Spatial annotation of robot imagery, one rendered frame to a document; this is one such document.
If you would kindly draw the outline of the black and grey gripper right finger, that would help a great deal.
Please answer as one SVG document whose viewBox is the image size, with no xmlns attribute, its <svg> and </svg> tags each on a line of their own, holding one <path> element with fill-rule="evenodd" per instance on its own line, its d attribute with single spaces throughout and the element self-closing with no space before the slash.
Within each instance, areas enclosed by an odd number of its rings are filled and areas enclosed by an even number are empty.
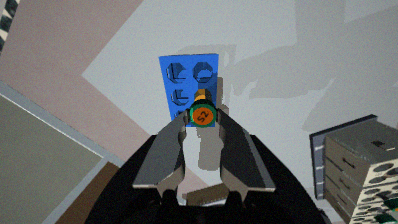
<svg viewBox="0 0 398 224">
<path fill-rule="evenodd" d="M 241 194 L 246 208 L 278 224 L 326 224 L 302 184 L 255 135 L 220 108 L 216 122 L 224 144 L 220 179 Z"/>
</svg>

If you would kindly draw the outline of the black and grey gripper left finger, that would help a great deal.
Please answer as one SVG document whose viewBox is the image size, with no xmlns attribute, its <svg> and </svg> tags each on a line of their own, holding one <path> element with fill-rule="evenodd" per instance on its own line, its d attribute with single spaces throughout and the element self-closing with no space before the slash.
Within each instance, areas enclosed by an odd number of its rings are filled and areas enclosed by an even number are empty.
<svg viewBox="0 0 398 224">
<path fill-rule="evenodd" d="M 152 135 L 108 182 L 84 224 L 120 224 L 136 212 L 160 205 L 162 194 L 185 177 L 183 141 L 189 110 Z"/>
</svg>

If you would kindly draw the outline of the grey bench mat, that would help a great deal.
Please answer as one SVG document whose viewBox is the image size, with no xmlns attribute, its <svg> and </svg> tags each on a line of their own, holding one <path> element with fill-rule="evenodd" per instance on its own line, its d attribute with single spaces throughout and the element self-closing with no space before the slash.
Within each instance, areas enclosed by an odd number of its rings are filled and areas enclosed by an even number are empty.
<svg viewBox="0 0 398 224">
<path fill-rule="evenodd" d="M 398 123 L 398 0 L 144 0 L 82 76 L 149 135 L 171 122 L 158 56 L 219 54 L 216 109 L 316 200 L 309 134 L 368 115 Z M 186 127 L 185 165 L 222 183 L 215 127 Z"/>
</svg>

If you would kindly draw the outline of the blue tube rack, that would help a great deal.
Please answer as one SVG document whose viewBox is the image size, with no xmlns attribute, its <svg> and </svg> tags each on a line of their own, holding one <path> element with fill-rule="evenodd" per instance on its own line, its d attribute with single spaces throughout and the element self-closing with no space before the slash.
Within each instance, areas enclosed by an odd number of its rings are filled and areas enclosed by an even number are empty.
<svg viewBox="0 0 398 224">
<path fill-rule="evenodd" d="M 159 57 L 171 120 L 190 109 L 199 89 L 211 92 L 216 107 L 218 58 L 219 54 Z"/>
</svg>

